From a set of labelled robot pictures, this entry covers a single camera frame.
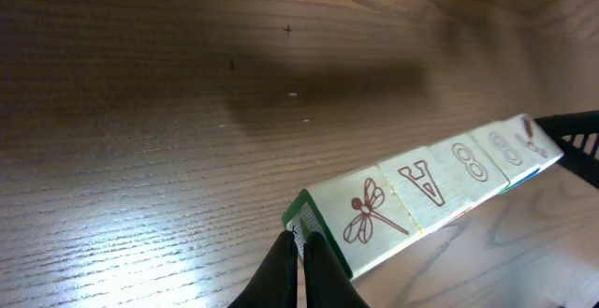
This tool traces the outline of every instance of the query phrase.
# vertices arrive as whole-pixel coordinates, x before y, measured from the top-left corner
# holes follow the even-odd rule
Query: row of tiles
[[[307,194],[316,209],[290,208],[296,213],[284,224],[305,228],[296,236],[301,249],[308,231],[325,231],[313,212],[318,213],[356,278],[561,156],[543,130],[521,114],[310,186]]]

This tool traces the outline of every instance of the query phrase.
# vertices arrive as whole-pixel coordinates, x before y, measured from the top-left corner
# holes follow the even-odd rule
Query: engraved symbol
[[[534,144],[534,132],[533,132],[533,122],[528,118],[522,116],[522,122],[524,123],[524,130],[526,131],[526,136],[528,140],[524,139],[520,134],[516,134],[516,139],[522,143],[522,145],[537,154],[540,154],[542,157],[547,158],[547,152]]]
[[[515,151],[511,146],[509,146],[509,143],[505,137],[500,135],[498,132],[493,131],[489,133],[489,141],[495,148],[497,148],[497,150],[502,152],[505,160],[508,163],[515,166],[522,165],[522,156],[519,152]]]
[[[462,143],[456,143],[451,146],[451,152],[466,167],[470,176],[479,182],[486,182],[489,173],[485,166],[476,160],[475,153]]]
[[[432,202],[438,207],[442,207],[446,204],[446,201],[443,199],[443,195],[441,195],[441,191],[437,187],[437,183],[431,176],[431,172],[429,171],[429,165],[425,160],[420,160],[414,163],[414,166],[420,170],[420,175],[415,177],[412,174],[412,169],[410,167],[403,167],[398,170],[401,176],[407,178],[410,182],[412,182],[422,193],[424,193]]]
[[[362,243],[368,243],[373,236],[373,220],[378,219],[383,223],[397,229],[399,232],[410,235],[405,228],[385,218],[381,213],[375,211],[385,201],[383,189],[376,186],[372,178],[364,181],[364,202],[360,198],[352,199],[352,208],[360,213],[343,230],[343,239],[352,243],[359,239]]]

